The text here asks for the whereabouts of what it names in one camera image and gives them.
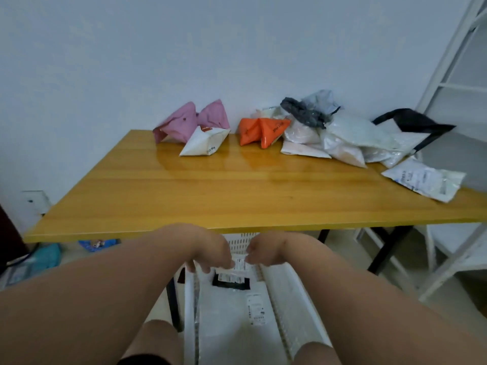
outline orange plastic bag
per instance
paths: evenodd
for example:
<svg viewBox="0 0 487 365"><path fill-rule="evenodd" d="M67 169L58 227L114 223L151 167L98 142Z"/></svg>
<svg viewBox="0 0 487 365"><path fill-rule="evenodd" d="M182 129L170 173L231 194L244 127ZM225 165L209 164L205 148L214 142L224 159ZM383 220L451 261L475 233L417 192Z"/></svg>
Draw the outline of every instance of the orange plastic bag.
<svg viewBox="0 0 487 365"><path fill-rule="evenodd" d="M262 140L260 141L262 148L271 146L291 124L288 119L259 118L259 121L262 130Z"/></svg>
<svg viewBox="0 0 487 365"><path fill-rule="evenodd" d="M255 142L262 138L259 119L243 118L239 123L240 146Z"/></svg>

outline electrical socket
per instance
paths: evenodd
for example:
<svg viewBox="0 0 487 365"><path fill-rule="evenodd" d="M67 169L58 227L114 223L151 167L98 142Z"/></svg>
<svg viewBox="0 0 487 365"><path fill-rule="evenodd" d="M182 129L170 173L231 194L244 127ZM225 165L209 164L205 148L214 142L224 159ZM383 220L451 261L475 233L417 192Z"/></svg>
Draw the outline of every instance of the electrical socket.
<svg viewBox="0 0 487 365"><path fill-rule="evenodd" d="M40 215L44 215L52 206L44 191L22 191L22 194Z"/></svg>

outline person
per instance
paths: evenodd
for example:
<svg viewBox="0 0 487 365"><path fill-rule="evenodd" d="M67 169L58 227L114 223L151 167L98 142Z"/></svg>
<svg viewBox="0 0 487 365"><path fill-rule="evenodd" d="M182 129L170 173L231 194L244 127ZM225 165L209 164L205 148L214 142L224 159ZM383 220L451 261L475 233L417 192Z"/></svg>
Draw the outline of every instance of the person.
<svg viewBox="0 0 487 365"><path fill-rule="evenodd" d="M480 364L485 348L375 275L355 270L301 233L254 237L247 262L288 262L301 278L334 348L307 343L294 364ZM54 268L0 294L2 364L183 363L174 328L147 318L186 262L230 268L222 235L173 224Z"/></svg>

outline pink package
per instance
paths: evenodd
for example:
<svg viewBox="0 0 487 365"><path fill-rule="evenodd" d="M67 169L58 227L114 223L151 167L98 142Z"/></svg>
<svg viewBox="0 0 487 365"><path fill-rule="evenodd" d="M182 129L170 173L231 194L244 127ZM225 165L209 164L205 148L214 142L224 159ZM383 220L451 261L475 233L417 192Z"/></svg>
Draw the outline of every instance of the pink package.
<svg viewBox="0 0 487 365"><path fill-rule="evenodd" d="M207 105L199 114L194 103L190 101L174 111L152 132L156 143L161 142L167 135L186 143L198 125L230 129L222 100Z"/></svg>
<svg viewBox="0 0 487 365"><path fill-rule="evenodd" d="M196 106L191 101L174 111L152 132L156 143L161 142L167 135L186 143L198 126Z"/></svg>
<svg viewBox="0 0 487 365"><path fill-rule="evenodd" d="M222 100L213 101L197 114L198 125L210 128L230 129L227 113L223 107Z"/></svg>

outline table top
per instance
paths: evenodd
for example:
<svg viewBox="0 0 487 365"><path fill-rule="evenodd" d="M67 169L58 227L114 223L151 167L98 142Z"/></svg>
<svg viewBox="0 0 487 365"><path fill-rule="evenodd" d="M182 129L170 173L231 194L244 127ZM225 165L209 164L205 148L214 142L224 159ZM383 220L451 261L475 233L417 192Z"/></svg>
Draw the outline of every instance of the table top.
<svg viewBox="0 0 487 365"><path fill-rule="evenodd" d="M462 188L437 202L383 177L380 164L241 147L236 135L211 156L179 157L183 146L131 130L24 241L130 238L174 222L245 233L487 221L486 195Z"/></svg>

